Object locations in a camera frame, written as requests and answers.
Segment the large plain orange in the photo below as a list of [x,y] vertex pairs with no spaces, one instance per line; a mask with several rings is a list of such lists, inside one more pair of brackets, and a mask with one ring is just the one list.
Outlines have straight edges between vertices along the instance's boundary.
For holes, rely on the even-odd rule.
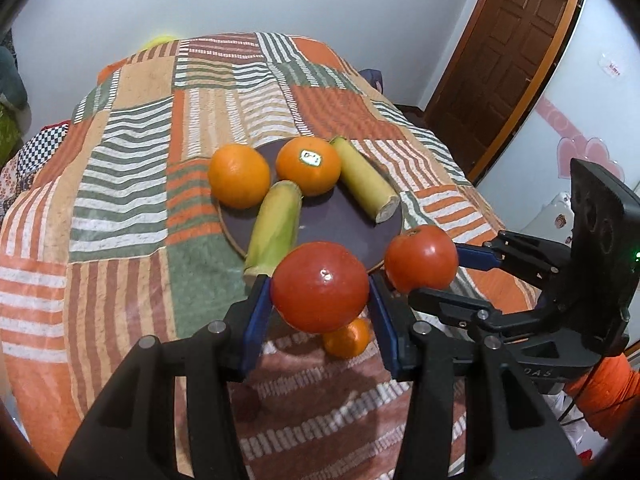
[[270,189],[265,157],[245,144],[226,144],[213,154],[207,171],[213,198],[224,206],[248,209],[258,205]]

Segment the green-yellow sugarcane piece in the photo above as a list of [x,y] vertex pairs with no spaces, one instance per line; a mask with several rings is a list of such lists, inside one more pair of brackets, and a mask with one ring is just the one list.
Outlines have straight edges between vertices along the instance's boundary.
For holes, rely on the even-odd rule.
[[243,278],[253,285],[259,275],[271,276],[283,258],[295,247],[303,196],[290,181],[276,182],[260,205],[250,234]]

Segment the large orange with sticker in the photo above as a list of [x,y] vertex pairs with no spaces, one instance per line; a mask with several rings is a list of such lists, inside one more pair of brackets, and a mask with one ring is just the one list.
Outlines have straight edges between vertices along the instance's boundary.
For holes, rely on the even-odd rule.
[[276,158],[280,180],[294,182],[305,197],[331,191],[340,178],[340,156],[328,141],[314,136],[298,136],[286,142]]

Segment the orange yarn bundle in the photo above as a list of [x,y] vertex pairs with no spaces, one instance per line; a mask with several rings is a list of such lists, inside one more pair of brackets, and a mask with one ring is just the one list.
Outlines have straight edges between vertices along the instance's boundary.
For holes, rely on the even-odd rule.
[[611,439],[639,402],[639,373],[624,354],[605,358],[589,378],[582,376],[565,385],[588,425],[602,438]]

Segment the grey plush toy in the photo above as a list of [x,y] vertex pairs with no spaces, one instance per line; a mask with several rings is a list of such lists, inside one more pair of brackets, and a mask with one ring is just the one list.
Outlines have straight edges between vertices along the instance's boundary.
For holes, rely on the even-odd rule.
[[27,92],[13,55],[3,46],[0,47],[0,63],[1,103],[11,110],[24,110],[28,103]]

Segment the dark purple round plate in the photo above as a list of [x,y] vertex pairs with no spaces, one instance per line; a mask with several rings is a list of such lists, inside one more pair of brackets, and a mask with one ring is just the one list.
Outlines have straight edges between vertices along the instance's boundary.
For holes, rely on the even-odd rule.
[[[276,158],[282,146],[292,139],[294,138],[271,141],[255,148],[268,162],[271,177],[270,188],[276,182],[282,181],[277,175]],[[370,158],[368,159],[383,178],[392,185],[390,177],[386,176],[383,170]],[[224,235],[245,261],[248,244],[250,244],[250,234],[252,234],[262,201],[252,208],[234,209],[219,203],[216,198],[213,200],[220,209],[220,221]],[[311,242],[341,244],[354,254],[367,269],[373,270],[381,265],[386,246],[399,233],[401,226],[402,217],[399,206],[390,220],[380,224],[372,221],[352,197],[340,176],[334,188],[326,194],[314,197],[303,196],[295,247]]]

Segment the small orange mandarin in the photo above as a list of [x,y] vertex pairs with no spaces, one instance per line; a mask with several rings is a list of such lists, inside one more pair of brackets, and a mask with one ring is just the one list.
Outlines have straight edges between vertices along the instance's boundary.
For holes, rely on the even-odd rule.
[[326,353],[342,360],[360,356],[370,342],[371,327],[365,318],[356,318],[339,330],[322,335],[322,344]]

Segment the purple bag beside bed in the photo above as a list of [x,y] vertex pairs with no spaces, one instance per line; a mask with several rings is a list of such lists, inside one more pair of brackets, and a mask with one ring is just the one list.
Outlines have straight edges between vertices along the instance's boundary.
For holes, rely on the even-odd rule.
[[380,70],[366,68],[365,70],[360,70],[359,75],[367,81],[372,88],[375,88],[380,93],[384,92],[383,75]]

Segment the big red tomato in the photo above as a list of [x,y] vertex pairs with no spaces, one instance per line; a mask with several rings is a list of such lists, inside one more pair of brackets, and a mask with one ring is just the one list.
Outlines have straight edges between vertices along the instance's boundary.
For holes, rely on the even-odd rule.
[[358,318],[369,297],[368,272],[344,246],[311,242],[296,247],[276,267],[270,299],[296,330],[331,333]]

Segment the brown wooden door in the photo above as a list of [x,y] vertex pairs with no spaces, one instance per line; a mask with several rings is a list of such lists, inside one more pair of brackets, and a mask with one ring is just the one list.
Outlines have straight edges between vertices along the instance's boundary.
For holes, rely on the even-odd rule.
[[476,181],[559,51],[577,0],[477,0],[424,120]]

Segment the white wardrobe sliding door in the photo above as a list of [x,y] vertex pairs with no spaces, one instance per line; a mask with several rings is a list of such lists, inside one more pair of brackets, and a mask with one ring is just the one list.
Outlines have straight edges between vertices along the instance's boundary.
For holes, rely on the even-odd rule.
[[639,187],[639,46],[610,0],[584,0],[560,62],[480,195],[521,231],[561,193],[570,161],[589,160]]

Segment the striped patchwork bedspread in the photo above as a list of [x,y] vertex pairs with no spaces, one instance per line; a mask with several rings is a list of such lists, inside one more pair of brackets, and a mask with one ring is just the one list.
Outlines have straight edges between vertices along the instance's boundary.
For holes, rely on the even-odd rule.
[[[159,44],[110,66],[1,175],[1,343],[32,447],[53,471],[140,337],[189,337],[244,299],[209,196],[210,156],[344,136],[388,171],[404,228],[480,245],[503,228],[431,131],[322,42],[277,32]],[[372,341],[348,361],[273,327],[238,434],[251,479],[391,479],[410,398]]]

